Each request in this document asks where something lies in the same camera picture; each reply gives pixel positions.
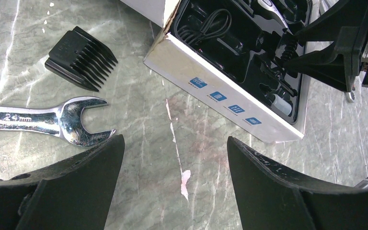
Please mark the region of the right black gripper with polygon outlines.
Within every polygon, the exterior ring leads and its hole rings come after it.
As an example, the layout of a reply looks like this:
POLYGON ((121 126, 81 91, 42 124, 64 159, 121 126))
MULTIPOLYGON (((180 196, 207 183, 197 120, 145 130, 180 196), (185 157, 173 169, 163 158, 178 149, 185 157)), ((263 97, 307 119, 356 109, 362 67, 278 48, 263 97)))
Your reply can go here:
POLYGON ((342 92, 352 91, 353 81, 361 70, 365 72, 362 86, 368 88, 367 32, 358 27, 367 16, 368 0, 339 0, 318 19, 294 33, 302 42, 333 43, 286 61, 284 68, 308 75, 342 92))

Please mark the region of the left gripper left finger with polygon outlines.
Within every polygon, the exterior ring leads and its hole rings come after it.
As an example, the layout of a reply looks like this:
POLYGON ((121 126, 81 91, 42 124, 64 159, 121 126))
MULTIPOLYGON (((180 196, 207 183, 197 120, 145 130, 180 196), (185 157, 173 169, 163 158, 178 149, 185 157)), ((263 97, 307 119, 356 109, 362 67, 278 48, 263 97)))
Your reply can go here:
POLYGON ((114 135, 47 167, 0 180, 0 230, 102 230, 125 151, 114 135))

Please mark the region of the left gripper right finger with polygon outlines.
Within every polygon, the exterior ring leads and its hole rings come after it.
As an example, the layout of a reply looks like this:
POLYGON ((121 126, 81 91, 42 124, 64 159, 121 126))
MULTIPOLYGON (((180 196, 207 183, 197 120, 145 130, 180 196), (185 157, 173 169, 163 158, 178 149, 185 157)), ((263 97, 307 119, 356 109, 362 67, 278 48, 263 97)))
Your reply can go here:
POLYGON ((243 229, 368 230, 368 188, 310 177, 234 137, 227 152, 243 229))

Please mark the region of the white hair clipper box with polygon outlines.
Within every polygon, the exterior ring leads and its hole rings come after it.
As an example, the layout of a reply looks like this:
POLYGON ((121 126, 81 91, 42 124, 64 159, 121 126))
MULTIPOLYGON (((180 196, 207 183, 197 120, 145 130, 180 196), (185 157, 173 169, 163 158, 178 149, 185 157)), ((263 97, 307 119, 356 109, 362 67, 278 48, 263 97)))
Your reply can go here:
POLYGON ((272 0, 289 29, 253 0, 127 0, 161 27, 144 63, 263 142, 304 137, 310 79, 284 68, 285 43, 310 22, 310 0, 272 0), (292 105, 287 116, 273 94, 292 105))

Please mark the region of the black comb guard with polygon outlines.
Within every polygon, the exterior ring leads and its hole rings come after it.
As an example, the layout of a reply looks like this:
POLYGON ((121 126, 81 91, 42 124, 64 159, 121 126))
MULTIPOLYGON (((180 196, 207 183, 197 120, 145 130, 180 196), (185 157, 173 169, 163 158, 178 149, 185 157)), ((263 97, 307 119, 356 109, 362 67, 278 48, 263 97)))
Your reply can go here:
POLYGON ((291 39, 285 43, 284 51, 281 54, 280 59, 283 62, 290 61, 291 59, 298 56, 296 50, 299 46, 299 42, 296 39, 291 39))
POLYGON ((76 26, 50 50, 45 67, 82 89, 98 92, 117 63, 104 43, 76 26))

